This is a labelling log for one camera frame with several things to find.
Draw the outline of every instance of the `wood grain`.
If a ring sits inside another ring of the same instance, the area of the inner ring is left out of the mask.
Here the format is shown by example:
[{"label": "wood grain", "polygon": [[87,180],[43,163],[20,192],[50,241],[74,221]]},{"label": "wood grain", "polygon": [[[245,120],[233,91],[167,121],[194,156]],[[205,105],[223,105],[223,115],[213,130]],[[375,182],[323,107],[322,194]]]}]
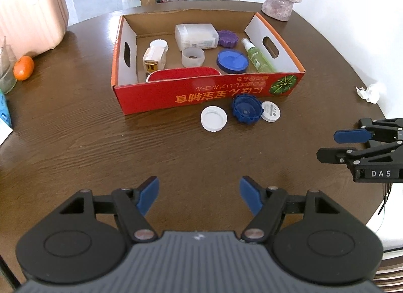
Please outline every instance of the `wood grain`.
[{"label": "wood grain", "polygon": [[[256,3],[169,3],[155,9],[258,11]],[[151,12],[136,8],[130,12]],[[381,119],[377,105],[361,100],[363,86],[343,57],[296,13],[270,23],[295,52],[306,75],[287,98],[276,123],[241,125],[231,100],[123,116],[110,88],[112,51],[120,12],[69,27],[62,43],[35,60],[34,75],[7,95],[14,132],[0,147],[0,253],[19,279],[14,248],[21,235],[74,192],[108,194],[159,177],[160,195],[147,215],[161,233],[234,230],[252,214],[239,196],[249,175],[291,194],[317,188],[366,223],[382,200],[379,184],[355,184],[344,165],[316,160],[320,147],[336,146],[333,133],[363,117]],[[209,104],[228,113],[226,127],[209,133],[200,113]],[[0,291],[8,292],[0,279]]]}]

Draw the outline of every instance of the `white lid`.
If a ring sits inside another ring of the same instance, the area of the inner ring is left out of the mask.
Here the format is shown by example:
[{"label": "white lid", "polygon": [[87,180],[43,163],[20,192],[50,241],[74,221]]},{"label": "white lid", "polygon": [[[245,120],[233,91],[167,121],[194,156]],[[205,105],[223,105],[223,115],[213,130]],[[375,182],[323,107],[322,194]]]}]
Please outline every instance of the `white lid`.
[{"label": "white lid", "polygon": [[165,40],[154,40],[150,43],[150,46],[160,46],[165,49],[165,52],[169,49],[168,42]]},{"label": "white lid", "polygon": [[243,46],[245,47],[246,51],[249,51],[249,49],[254,48],[255,45],[253,43],[251,43],[247,38],[243,38],[241,40],[241,43],[243,44]]},{"label": "white lid", "polygon": [[261,107],[263,108],[263,114],[261,115],[261,117],[265,121],[274,123],[276,120],[280,118],[281,116],[280,108],[273,102],[265,101],[261,104]]},{"label": "white lid", "polygon": [[224,110],[216,106],[205,108],[201,113],[201,125],[209,132],[220,131],[227,122],[227,115]]}]

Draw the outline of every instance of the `green liquid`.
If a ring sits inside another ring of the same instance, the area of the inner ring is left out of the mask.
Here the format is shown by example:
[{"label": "green liquid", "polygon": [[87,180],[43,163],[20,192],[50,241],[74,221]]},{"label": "green liquid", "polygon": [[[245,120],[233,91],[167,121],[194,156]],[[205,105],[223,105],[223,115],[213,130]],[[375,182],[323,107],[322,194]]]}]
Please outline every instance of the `green liquid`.
[{"label": "green liquid", "polygon": [[258,72],[264,72],[264,73],[276,72],[275,69],[270,65],[270,63],[266,60],[264,55],[257,47],[250,48],[248,50],[248,58],[256,67]]}]

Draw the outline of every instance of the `crumpled tissue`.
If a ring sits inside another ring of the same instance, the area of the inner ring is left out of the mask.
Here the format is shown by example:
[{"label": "crumpled tissue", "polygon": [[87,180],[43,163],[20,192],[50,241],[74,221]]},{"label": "crumpled tissue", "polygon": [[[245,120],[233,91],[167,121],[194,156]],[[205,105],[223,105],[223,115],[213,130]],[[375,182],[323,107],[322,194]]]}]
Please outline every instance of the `crumpled tissue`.
[{"label": "crumpled tissue", "polygon": [[386,92],[386,87],[383,83],[374,83],[368,86],[367,89],[363,87],[356,87],[357,94],[360,98],[366,100],[367,102],[371,102],[376,104],[379,101],[380,93]]}]

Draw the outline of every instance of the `purple lid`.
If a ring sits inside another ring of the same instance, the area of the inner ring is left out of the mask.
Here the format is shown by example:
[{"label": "purple lid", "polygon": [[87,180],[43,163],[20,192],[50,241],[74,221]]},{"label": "purple lid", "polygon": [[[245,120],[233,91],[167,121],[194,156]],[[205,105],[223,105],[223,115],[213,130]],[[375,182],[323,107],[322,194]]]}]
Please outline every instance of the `purple lid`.
[{"label": "purple lid", "polygon": [[218,32],[218,45],[225,48],[234,48],[238,43],[238,36],[231,31],[219,31]]}]

